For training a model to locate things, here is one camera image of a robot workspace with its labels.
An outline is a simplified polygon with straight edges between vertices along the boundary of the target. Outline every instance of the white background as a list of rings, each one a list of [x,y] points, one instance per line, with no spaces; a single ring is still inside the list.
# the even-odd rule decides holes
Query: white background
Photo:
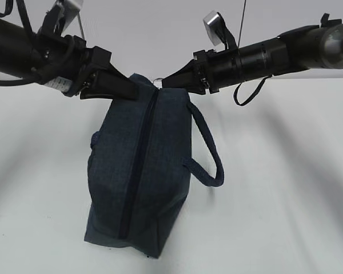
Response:
[[[52,1],[26,3],[38,28]],[[248,0],[244,45],[324,12],[343,18],[343,1],[262,3]],[[83,17],[91,46],[113,51],[126,75],[154,78],[211,48],[201,22],[211,9],[238,29],[241,7],[92,0]],[[256,85],[243,85],[241,97]],[[83,242],[90,137],[110,102],[37,85],[0,88],[0,273],[343,273],[343,79],[269,80],[245,108],[232,91],[192,96],[215,137],[225,185],[213,190],[193,178],[162,257],[152,260]],[[214,172],[196,127],[193,154]]]

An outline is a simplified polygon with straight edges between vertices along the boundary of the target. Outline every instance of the fabric bag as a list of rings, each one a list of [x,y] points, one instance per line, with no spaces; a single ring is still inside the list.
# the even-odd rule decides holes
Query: fabric bag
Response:
[[[158,258],[187,198],[190,174],[219,187],[224,169],[205,120],[184,89],[159,90],[137,74],[130,79],[139,86],[139,99],[113,100],[91,141],[85,241],[134,247]],[[192,159],[192,117],[216,163],[215,178]]]

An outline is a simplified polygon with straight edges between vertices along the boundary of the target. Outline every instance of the black cable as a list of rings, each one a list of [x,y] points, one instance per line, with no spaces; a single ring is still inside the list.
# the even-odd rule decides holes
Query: black cable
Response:
[[[0,87],[16,87],[16,86],[24,86],[26,84],[33,84],[40,80],[39,75],[32,76],[26,79],[21,80],[8,80],[2,81],[0,80]]]
[[[244,8],[243,8],[243,10],[242,10],[242,17],[241,17],[241,25],[240,25],[240,32],[239,32],[238,48],[240,47],[240,40],[241,40],[242,27],[243,27],[244,18],[245,18],[245,10],[246,10],[246,0],[244,0]]]
[[[6,0],[5,11],[4,13],[0,13],[0,18],[10,15],[11,12],[13,11],[13,6],[14,6],[14,0]]]
[[[43,68],[39,69],[33,76],[28,77],[26,79],[20,80],[0,80],[0,87],[15,87],[15,86],[24,86],[26,84],[33,84],[37,83],[41,80],[48,82],[54,79],[60,69],[64,66],[64,64],[69,60],[71,57],[74,49],[75,49],[75,41],[73,37],[70,37],[69,46],[63,56],[59,58],[59,60],[45,65]]]
[[[35,34],[33,33],[33,29],[29,21],[27,8],[25,6],[24,0],[17,0],[17,6],[27,37],[29,41],[32,43],[32,45],[35,47]]]
[[[56,78],[60,72],[61,69],[63,69],[63,66],[65,63],[69,60],[72,53],[75,49],[75,40],[73,37],[68,36],[69,46],[67,47],[67,50],[65,54],[59,58],[59,60],[56,60],[53,63],[49,63],[48,65],[45,65],[42,68],[39,68],[35,73],[39,75],[41,82],[43,84],[47,83],[48,81],[51,81],[52,79]]]

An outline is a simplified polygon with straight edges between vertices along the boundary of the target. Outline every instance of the bag handle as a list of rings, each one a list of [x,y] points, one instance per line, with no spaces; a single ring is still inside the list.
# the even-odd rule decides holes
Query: bag handle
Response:
[[[196,122],[197,127],[200,130],[200,133],[202,134],[202,137],[215,161],[217,167],[216,177],[211,177],[208,172],[205,171],[204,168],[192,158],[184,159],[183,166],[185,166],[190,171],[190,173],[192,173],[205,186],[219,187],[224,183],[225,174],[221,159],[218,156],[216,150],[216,145],[213,140],[212,134],[210,132],[210,129],[208,128],[205,118],[203,117],[199,109],[192,102],[188,102],[187,107],[192,114],[193,119]]]

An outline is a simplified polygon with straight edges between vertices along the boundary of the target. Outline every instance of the zipper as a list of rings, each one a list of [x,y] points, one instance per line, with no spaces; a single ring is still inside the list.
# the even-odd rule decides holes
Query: zipper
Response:
[[[138,186],[140,183],[143,164],[145,162],[147,147],[149,144],[151,128],[153,125],[155,106],[158,98],[159,89],[156,89],[149,105],[147,106],[145,118],[143,120],[143,125],[141,129],[141,136],[137,145],[135,161],[132,168],[132,173],[127,188],[127,193],[125,197],[125,205],[123,207],[123,212],[121,216],[121,223],[119,226],[118,237],[120,239],[126,239],[128,237],[131,225],[132,211],[134,203],[136,200]]]

